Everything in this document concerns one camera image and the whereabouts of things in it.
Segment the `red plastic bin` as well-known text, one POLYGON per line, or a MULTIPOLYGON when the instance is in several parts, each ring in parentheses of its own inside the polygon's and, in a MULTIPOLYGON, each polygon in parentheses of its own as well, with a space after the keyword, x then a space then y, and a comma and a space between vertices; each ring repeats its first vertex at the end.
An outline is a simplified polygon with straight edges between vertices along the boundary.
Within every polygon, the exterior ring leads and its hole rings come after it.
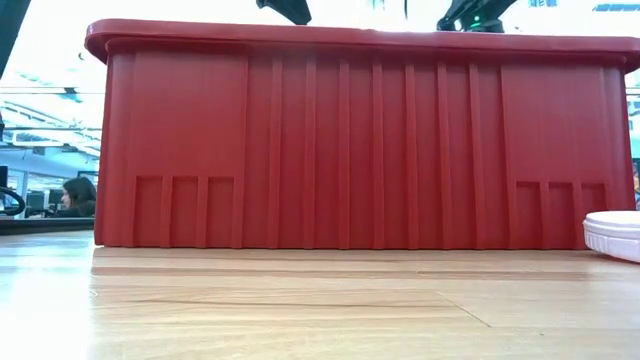
POLYGON ((640 38, 104 19, 95 240, 581 249, 631 210, 640 38))

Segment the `person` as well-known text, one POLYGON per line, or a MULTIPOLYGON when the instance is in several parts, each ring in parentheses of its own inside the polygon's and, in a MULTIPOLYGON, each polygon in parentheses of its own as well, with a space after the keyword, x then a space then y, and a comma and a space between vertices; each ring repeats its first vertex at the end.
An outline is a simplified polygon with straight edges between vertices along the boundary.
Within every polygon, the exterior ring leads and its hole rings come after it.
POLYGON ((95 216, 96 188, 86 177, 77 177, 63 184, 64 210, 56 213, 62 218, 84 218, 95 216))

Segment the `black computer monitor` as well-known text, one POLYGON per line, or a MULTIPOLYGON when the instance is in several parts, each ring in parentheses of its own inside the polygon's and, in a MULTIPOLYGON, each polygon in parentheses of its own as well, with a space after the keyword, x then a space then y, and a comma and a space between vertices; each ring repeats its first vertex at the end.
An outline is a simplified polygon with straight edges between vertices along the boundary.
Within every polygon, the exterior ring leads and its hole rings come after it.
POLYGON ((29 191, 27 193, 26 205, 31 210, 56 211, 62 204, 62 190, 29 191))

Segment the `pink slide sandal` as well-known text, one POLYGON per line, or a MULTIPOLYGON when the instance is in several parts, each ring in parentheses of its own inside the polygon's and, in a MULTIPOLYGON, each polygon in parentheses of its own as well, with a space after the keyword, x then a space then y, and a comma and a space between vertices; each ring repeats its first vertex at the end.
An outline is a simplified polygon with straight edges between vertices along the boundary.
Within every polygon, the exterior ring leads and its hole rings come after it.
POLYGON ((586 246, 640 264, 640 211, 599 211, 583 221, 586 246))

